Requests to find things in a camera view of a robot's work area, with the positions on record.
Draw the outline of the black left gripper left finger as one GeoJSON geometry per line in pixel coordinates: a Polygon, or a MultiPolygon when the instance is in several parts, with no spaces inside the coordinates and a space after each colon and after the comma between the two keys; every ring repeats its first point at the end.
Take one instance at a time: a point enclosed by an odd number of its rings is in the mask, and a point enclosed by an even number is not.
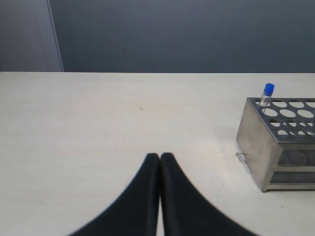
{"type": "Polygon", "coordinates": [[[155,236],[159,211],[159,156],[146,155],[124,192],[73,236],[155,236]]]}

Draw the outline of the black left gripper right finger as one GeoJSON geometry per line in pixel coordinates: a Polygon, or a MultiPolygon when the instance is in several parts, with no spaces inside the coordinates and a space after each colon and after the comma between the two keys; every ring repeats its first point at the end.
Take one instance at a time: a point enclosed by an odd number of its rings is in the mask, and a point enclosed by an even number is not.
{"type": "Polygon", "coordinates": [[[166,236],[253,236],[210,202],[193,186],[175,156],[160,158],[161,207],[166,236]]]}

